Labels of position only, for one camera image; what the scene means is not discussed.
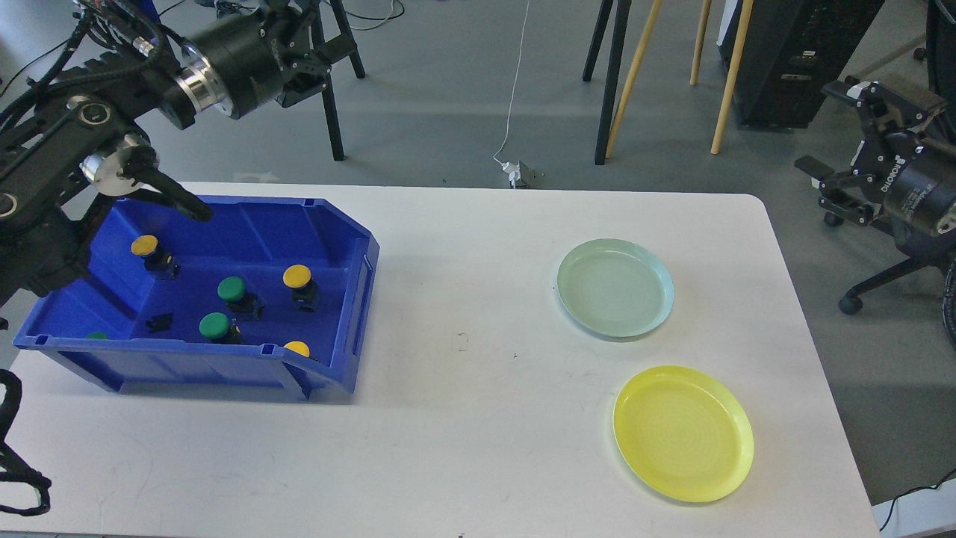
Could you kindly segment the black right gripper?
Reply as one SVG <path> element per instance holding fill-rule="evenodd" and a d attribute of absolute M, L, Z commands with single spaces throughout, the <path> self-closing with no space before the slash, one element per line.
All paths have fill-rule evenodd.
<path fill-rule="evenodd" d="M 822 94 L 856 107 L 863 130 L 851 170 L 835 171 L 805 155 L 793 166 L 812 180 L 825 225 L 869 225 L 873 204 L 923 234 L 954 231 L 954 149 L 925 133 L 946 101 L 908 81 L 832 81 Z"/>

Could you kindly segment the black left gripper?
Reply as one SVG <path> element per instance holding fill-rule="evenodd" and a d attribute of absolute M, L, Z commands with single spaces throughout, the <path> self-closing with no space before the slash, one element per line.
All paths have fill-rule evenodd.
<path fill-rule="evenodd" d="M 195 113 L 216 108 L 238 120 L 269 101 L 288 108 L 320 95 L 326 118 L 335 118 L 334 48 L 323 38 L 320 2 L 261 1 L 180 47 L 179 87 Z"/>

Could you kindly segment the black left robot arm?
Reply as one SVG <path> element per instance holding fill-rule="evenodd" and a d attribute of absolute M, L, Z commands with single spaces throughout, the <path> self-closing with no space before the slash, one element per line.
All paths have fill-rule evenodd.
<path fill-rule="evenodd" d="M 332 157 L 345 158 L 332 66 L 361 55 L 341 1 L 338 35 L 320 1 L 260 1 L 193 37 L 151 1 L 79 1 L 54 64 L 2 111 L 1 291 L 35 296 L 89 275 L 91 244 L 116 199 L 167 205 L 206 222 L 212 210 L 161 173 L 137 119 L 153 110 L 187 129 L 206 109 L 240 119 L 264 103 L 320 95 Z"/>

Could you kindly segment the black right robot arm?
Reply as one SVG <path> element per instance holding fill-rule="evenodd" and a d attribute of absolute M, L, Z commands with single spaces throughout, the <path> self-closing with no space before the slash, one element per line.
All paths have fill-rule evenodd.
<path fill-rule="evenodd" d="M 908 81 L 832 81 L 823 94 L 849 105 L 863 130 L 851 164 L 837 171 L 806 155 L 795 167 L 817 190 L 830 227 L 850 222 L 894 239 L 905 258 L 851 287 L 842 313 L 863 309 L 861 296 L 925 267 L 943 274 L 943 328 L 954 337 L 954 147 L 929 136 L 946 100 Z"/>

